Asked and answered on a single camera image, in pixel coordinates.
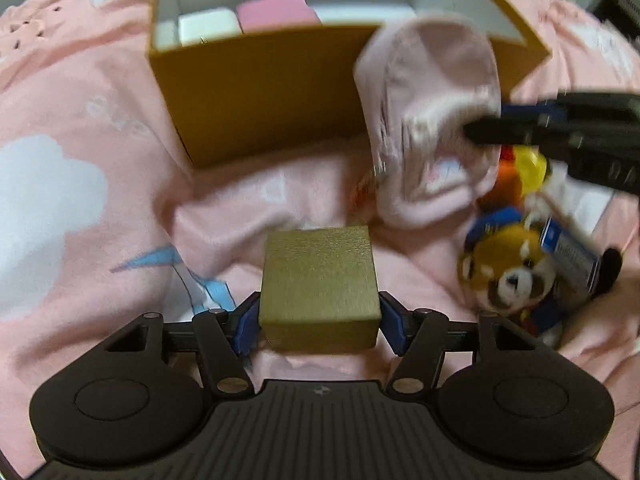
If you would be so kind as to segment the yellow plastic toy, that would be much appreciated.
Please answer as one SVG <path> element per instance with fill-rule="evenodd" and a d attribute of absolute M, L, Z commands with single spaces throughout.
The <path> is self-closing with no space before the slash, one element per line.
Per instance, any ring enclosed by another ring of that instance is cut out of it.
<path fill-rule="evenodd" d="M 548 174 L 548 160 L 536 148 L 517 145 L 513 148 L 514 168 L 522 185 L 522 194 L 538 191 Z"/>

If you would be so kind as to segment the pink fabric pouch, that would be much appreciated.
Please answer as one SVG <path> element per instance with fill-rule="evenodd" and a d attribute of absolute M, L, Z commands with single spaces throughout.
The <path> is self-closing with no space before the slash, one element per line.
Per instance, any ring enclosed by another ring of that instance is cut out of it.
<path fill-rule="evenodd" d="M 463 134 L 501 112 L 494 50 L 470 21 L 428 12 L 383 25 L 358 56 L 354 81 L 386 224 L 423 228 L 494 187 L 499 149 L 478 148 Z"/>

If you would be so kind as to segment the blue white hang tag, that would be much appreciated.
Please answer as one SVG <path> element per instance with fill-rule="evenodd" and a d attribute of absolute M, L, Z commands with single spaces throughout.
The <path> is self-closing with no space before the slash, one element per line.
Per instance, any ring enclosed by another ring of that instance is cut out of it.
<path fill-rule="evenodd" d="M 542 229 L 539 245 L 551 257 L 556 272 L 574 289 L 593 291 L 597 284 L 600 257 L 559 220 L 549 217 Z"/>

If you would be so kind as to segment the pink leather wallet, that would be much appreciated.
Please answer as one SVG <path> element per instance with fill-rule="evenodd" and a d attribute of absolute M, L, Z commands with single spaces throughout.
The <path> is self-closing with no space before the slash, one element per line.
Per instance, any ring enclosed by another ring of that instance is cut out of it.
<path fill-rule="evenodd" d="M 246 0 L 235 12 L 244 34 L 320 24 L 306 0 Z"/>

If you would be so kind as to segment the dark olive small box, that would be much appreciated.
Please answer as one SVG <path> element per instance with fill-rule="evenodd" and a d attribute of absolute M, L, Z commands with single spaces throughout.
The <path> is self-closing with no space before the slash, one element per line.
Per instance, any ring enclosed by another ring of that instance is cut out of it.
<path fill-rule="evenodd" d="M 381 318 L 366 226 L 268 235 L 258 320 L 273 350 L 366 351 L 376 344 Z"/>

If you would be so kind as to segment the orange cardboard storage box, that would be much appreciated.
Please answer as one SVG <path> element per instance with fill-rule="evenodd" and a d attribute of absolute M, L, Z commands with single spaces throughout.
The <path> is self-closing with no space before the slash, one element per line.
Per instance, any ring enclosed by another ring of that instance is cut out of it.
<path fill-rule="evenodd" d="M 186 156 L 206 168 L 364 128 L 352 69 L 378 20 L 283 25 L 229 37 L 179 38 L 180 18 L 247 0 L 154 0 L 149 61 Z M 450 11 L 486 32 L 500 88 L 511 92 L 548 48 L 509 0 L 306 0 Z"/>

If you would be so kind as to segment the orange crochet ball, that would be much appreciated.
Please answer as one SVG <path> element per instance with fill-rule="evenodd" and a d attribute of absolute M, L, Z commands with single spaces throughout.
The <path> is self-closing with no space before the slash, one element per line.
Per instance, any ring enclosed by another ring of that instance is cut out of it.
<path fill-rule="evenodd" d="M 488 193 L 476 201 L 477 206 L 485 214 L 506 207 L 520 208 L 523 200 L 522 189 L 522 180 L 515 167 L 513 148 L 510 145 L 503 145 L 495 184 Z"/>

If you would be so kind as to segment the red panda plush toy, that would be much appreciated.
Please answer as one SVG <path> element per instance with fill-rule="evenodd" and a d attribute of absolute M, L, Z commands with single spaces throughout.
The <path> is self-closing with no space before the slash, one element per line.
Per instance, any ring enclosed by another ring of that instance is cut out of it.
<path fill-rule="evenodd" d="M 547 219 L 506 207 L 478 217 L 458 260 L 465 295 L 478 310 L 500 314 L 554 348 L 563 312 L 553 291 L 558 271 L 540 241 Z"/>

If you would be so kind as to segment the white glasses case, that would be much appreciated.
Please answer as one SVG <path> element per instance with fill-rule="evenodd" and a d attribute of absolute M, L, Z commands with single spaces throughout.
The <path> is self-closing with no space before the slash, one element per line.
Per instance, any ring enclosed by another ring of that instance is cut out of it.
<path fill-rule="evenodd" d="M 178 36 L 183 47 L 238 36 L 241 32 L 236 14 L 228 8 L 182 14 L 178 18 Z"/>

